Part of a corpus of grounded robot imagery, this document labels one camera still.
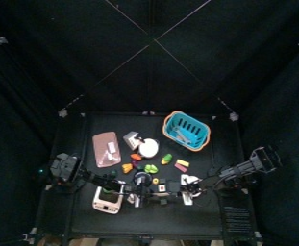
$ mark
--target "plastic basket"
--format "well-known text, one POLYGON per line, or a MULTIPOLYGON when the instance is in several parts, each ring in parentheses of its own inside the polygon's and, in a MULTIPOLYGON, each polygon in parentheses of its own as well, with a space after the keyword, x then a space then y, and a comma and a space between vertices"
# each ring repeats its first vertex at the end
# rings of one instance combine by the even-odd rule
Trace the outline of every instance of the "plastic basket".
POLYGON ((190 151, 200 151, 209 142, 209 127, 184 114, 173 111, 164 119, 162 134, 190 151))

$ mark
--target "pink item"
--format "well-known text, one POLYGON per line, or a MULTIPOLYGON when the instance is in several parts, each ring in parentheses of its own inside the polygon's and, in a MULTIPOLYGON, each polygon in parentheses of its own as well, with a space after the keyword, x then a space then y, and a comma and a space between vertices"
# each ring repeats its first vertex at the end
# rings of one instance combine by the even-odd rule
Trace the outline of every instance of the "pink item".
POLYGON ((184 173, 185 172, 185 168, 178 165, 177 163, 174 163, 174 167, 184 173))

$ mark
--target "black curtain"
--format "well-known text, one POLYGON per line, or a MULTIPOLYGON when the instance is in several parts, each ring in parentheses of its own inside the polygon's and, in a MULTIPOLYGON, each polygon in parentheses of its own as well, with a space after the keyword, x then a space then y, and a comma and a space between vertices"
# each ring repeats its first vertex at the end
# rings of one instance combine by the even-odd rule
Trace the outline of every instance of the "black curtain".
POLYGON ((247 155, 280 148, 284 167, 257 177, 259 229, 299 245, 299 1, 0 0, 0 37, 0 239, 33 225, 31 174, 68 103, 227 113, 218 97, 247 155))
POLYGON ((0 45, 0 243, 19 245, 34 226, 37 170, 47 165, 56 118, 46 96, 0 45))
POLYGON ((299 54, 241 114, 247 155, 277 147, 283 167, 256 177, 253 204, 267 245, 299 246, 299 54))

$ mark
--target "toy corn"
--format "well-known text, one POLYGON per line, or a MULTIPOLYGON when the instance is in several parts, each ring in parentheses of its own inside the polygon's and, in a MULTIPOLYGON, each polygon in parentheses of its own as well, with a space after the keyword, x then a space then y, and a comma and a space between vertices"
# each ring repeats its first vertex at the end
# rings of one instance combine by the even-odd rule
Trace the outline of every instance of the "toy corn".
POLYGON ((133 166, 130 163, 126 163, 121 166, 121 169, 122 169, 122 173, 128 173, 133 169, 133 166))
POLYGON ((166 154, 162 158, 161 158, 161 164, 165 165, 169 163, 169 161, 172 160, 172 155, 166 154))

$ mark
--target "green toy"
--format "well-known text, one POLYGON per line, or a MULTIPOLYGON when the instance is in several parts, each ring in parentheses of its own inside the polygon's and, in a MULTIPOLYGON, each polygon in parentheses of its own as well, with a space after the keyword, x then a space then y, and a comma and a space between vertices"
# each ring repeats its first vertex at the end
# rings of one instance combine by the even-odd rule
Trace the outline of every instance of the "green toy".
POLYGON ((154 167, 154 165, 145 165, 144 171, 145 171, 146 173, 153 174, 153 173, 157 173, 157 168, 154 167))
POLYGON ((166 154, 162 158, 161 158, 161 164, 165 165, 169 163, 169 161, 172 160, 172 155, 166 154))

